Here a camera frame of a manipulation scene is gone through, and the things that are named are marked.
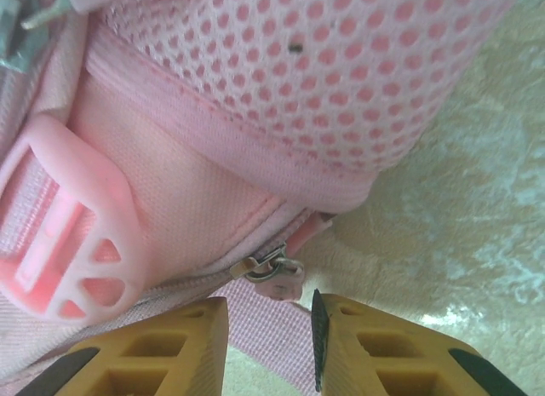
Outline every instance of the dark speck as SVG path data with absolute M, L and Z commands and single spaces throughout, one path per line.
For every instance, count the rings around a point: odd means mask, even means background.
M 303 52 L 303 44 L 292 43 L 292 44 L 290 44 L 290 46 L 288 47 L 288 50 L 289 50 L 291 53 L 300 54 L 300 53 Z

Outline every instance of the pink webbing strap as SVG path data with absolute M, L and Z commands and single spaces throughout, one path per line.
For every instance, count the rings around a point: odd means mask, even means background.
M 0 163 L 14 142 L 37 87 L 41 66 L 28 74 L 0 68 Z
M 304 396 L 314 390 L 310 314 L 296 305 L 258 296 L 240 279 L 217 290 L 229 306 L 229 343 L 284 378 Z

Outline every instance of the seam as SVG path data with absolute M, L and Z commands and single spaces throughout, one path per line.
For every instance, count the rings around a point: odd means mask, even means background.
M 221 257 L 223 257 L 230 249 L 231 247 L 237 246 L 242 240 L 246 238 L 246 236 L 243 236 L 242 238 L 237 239 L 236 241 L 233 241 L 232 239 L 238 234 L 238 232 L 244 227 L 245 224 L 250 222 L 252 219 L 256 218 L 257 215 L 265 208 L 267 207 L 267 204 L 272 202 L 274 199 L 278 199 L 277 196 L 272 195 L 269 193 L 269 196 L 264 198 L 261 202 L 259 202 L 253 209 L 251 209 L 248 214 L 239 222 L 237 226 L 234 227 L 231 233 L 227 237 L 223 239 L 221 242 Z M 261 224 L 263 222 L 267 221 L 271 215 L 273 215 L 279 207 L 282 206 L 282 202 L 278 202 L 276 205 L 276 208 L 272 210 L 272 212 L 267 216 L 267 218 L 263 219 Z
M 262 130 L 256 128 L 251 123 L 246 122 L 238 117 L 230 116 L 227 113 L 221 112 L 217 105 L 212 101 L 207 100 L 202 95 L 196 94 L 192 89 L 188 88 L 177 77 L 166 72 L 163 67 L 157 65 L 152 60 L 148 60 L 138 50 L 131 48 L 126 41 L 116 36 L 102 21 L 94 20 L 93 22 L 94 34 L 99 33 L 101 38 L 105 39 L 109 45 L 113 46 L 117 51 L 123 53 L 127 58 L 136 62 L 141 68 L 148 70 L 153 76 L 162 81 L 166 81 L 168 84 L 178 89 L 180 96 L 188 96 L 192 101 L 196 102 L 210 113 L 217 116 L 217 118 L 230 124 L 234 129 L 251 136 L 262 142 L 265 146 L 268 146 L 276 151 L 283 153 L 283 155 L 289 158 L 296 158 L 301 163 L 314 162 L 318 165 L 318 169 L 323 170 L 325 173 L 331 173 L 336 177 L 346 178 L 347 176 L 358 179 L 361 176 L 361 172 L 356 169 L 339 168 L 335 164 L 327 164 L 323 160 L 310 155 L 302 150 L 294 147 L 288 148 L 281 144 L 281 140 L 276 137 L 263 134 Z

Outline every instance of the pink plastic buckle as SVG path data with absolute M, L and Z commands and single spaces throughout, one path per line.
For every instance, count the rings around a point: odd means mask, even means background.
M 28 152 L 59 188 L 26 252 L 0 257 L 0 291 L 21 310 L 52 322 L 89 326 L 117 317 L 138 301 L 148 269 L 128 182 L 113 162 L 41 115 L 0 169 L 0 192 Z M 82 215 L 94 221 L 88 231 L 78 230 L 82 243 L 66 250 Z

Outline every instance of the pink mesh pocket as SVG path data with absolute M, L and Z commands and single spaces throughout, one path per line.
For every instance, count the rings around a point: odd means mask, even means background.
M 338 176 L 396 164 L 513 2 L 125 0 L 102 19 L 233 128 Z

